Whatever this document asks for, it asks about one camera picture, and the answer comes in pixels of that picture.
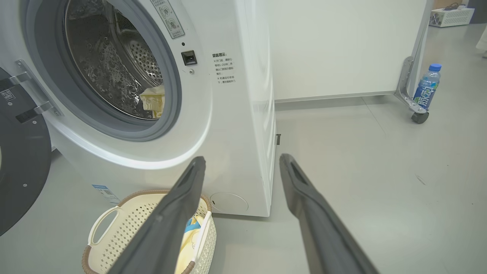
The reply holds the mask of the blue energy label sticker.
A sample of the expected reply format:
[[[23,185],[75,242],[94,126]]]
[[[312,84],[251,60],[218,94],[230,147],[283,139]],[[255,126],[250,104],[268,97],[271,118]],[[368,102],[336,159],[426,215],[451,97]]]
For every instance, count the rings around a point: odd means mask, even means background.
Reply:
[[[99,193],[102,194],[102,196],[111,204],[117,205],[120,203],[120,199],[113,194],[112,191],[108,189],[105,185],[92,185],[94,189],[96,189]]]

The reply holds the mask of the blue labelled plastic drink bottle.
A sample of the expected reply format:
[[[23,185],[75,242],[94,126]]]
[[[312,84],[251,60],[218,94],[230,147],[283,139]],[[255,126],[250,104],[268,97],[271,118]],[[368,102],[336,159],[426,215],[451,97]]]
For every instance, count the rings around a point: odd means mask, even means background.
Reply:
[[[428,110],[440,82],[441,64],[431,64],[416,88],[413,101],[422,109]]]

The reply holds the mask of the white perforated equipment box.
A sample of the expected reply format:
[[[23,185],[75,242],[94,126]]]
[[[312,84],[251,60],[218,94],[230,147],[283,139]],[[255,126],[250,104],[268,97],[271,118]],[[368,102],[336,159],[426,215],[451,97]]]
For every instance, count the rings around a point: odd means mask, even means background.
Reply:
[[[448,11],[445,9],[435,9],[431,11],[428,25],[440,28],[468,25],[474,12],[474,8],[465,7]]]

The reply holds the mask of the cream garment blue collar print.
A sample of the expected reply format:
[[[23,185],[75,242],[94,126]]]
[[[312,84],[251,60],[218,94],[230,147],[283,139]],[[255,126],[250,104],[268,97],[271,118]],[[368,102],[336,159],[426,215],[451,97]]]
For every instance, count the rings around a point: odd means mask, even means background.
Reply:
[[[196,245],[198,243],[199,232],[201,230],[201,224],[203,221],[204,218],[197,215],[193,216],[186,223],[174,274],[182,274],[193,260]]]

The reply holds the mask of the white front-load washing machine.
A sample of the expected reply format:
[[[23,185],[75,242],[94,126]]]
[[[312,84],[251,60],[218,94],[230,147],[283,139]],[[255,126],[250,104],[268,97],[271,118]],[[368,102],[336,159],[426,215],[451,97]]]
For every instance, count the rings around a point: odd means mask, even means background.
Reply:
[[[118,198],[206,161],[217,213],[268,217],[275,159],[263,0],[0,0],[0,68],[53,146]],[[159,119],[139,95],[164,85]]]

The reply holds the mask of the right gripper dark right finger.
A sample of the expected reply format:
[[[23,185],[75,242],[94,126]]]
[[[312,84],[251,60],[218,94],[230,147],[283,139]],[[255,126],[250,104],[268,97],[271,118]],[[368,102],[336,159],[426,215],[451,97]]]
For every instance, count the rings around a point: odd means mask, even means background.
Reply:
[[[279,158],[287,206],[299,221],[310,274],[379,274],[290,154]]]

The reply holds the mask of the plain cream garment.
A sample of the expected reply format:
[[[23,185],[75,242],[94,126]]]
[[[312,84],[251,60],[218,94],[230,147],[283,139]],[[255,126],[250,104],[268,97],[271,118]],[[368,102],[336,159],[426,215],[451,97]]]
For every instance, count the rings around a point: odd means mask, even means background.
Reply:
[[[147,88],[139,95],[142,107],[146,111],[152,111],[152,118],[159,119],[165,107],[165,87],[158,85]]]

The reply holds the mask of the cream perforated basket brown rim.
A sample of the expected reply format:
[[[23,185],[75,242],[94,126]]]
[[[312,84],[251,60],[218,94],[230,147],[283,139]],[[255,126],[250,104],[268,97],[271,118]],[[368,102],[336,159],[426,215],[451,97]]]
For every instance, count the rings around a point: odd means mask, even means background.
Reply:
[[[92,226],[81,261],[85,274],[108,274],[120,254],[169,190],[145,190],[106,210]],[[182,274],[208,274],[217,241],[212,204],[202,195],[196,213],[201,224],[193,260]]]

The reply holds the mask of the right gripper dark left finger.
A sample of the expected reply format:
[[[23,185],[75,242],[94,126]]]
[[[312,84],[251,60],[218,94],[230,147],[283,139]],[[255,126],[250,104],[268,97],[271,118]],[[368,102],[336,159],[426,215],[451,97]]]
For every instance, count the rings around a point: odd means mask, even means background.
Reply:
[[[205,169],[203,156],[190,161],[108,274],[174,274],[186,224],[199,205]]]

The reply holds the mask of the black round glass washer door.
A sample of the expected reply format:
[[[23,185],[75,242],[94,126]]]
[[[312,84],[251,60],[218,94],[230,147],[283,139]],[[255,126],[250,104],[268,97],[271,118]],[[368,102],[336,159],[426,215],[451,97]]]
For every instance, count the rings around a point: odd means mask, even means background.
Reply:
[[[51,140],[42,112],[26,90],[0,68],[0,236],[30,210],[51,166]]]

